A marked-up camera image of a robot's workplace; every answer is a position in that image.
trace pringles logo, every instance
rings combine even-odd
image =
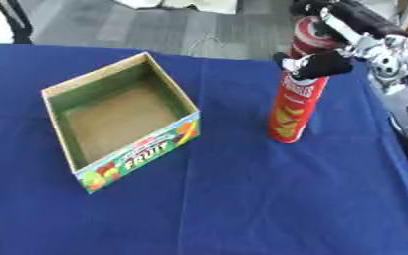
[[[314,85],[298,85],[291,79],[290,76],[285,77],[284,85],[285,85],[285,88],[287,88],[288,90],[302,97],[305,97],[305,98],[312,97]]]

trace pringles can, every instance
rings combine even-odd
[[[297,21],[291,58],[298,59],[338,47],[335,40],[320,31],[320,23],[313,16]],[[275,140],[292,143],[300,139],[328,79],[298,81],[289,72],[282,72],[268,124],[268,132]]]

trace potato chip image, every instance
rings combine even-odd
[[[293,119],[288,116],[283,110],[277,110],[276,112],[276,121],[279,123],[287,123],[292,121]]]
[[[286,111],[290,112],[292,115],[298,116],[304,112],[304,109],[291,109],[285,106]]]
[[[294,133],[296,132],[295,129],[284,128],[284,127],[276,127],[274,128],[274,130],[277,132],[279,136],[284,137],[284,138],[289,138],[293,136]]]
[[[299,120],[294,120],[293,122],[288,122],[288,123],[285,123],[285,124],[280,124],[280,127],[281,127],[281,128],[289,128],[289,129],[291,129],[291,128],[296,128],[298,123],[299,123]]]

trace box wall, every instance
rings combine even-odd
[[[88,193],[119,180],[200,135],[200,113],[156,131],[75,173]]]

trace fruit illustration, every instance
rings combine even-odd
[[[184,134],[180,133],[177,137],[174,138],[174,143],[179,143],[185,137]]]
[[[198,134],[198,123],[197,121],[191,121],[185,123],[176,129],[178,134],[183,134],[184,137],[177,143],[177,145],[184,144],[190,138],[196,136]]]
[[[106,185],[106,179],[94,171],[88,171],[81,177],[82,185],[89,190],[95,191]]]
[[[117,180],[120,178],[120,172],[117,168],[112,168],[109,171],[107,171],[103,177],[106,179],[112,179],[112,180]]]
[[[99,167],[96,173],[102,176],[105,180],[117,180],[120,178],[120,171],[115,168],[114,162],[109,162],[106,165]]]

